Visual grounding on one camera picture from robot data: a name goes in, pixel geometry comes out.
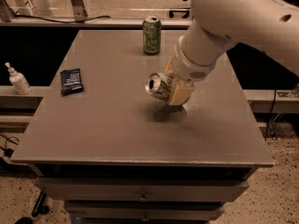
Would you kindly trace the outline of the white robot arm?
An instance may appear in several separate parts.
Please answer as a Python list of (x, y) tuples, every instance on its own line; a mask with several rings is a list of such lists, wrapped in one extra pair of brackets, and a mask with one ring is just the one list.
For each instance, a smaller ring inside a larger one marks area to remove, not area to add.
[(214, 69), (219, 57), (241, 42), (299, 75), (299, 9), (282, 0), (192, 0), (193, 21), (178, 39), (166, 73), (175, 79), (168, 100), (182, 105)]

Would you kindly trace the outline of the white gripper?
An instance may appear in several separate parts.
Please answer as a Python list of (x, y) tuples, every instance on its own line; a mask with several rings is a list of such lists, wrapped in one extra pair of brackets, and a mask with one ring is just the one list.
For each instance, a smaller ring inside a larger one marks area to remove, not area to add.
[(204, 80), (216, 66), (216, 62), (210, 65), (200, 65), (192, 62), (184, 54), (182, 40), (183, 36), (178, 39), (175, 45), (174, 58), (169, 60), (164, 71), (164, 74), (168, 77), (172, 77), (173, 72), (177, 77), (171, 87), (169, 105), (183, 105), (186, 103), (195, 90), (193, 82)]

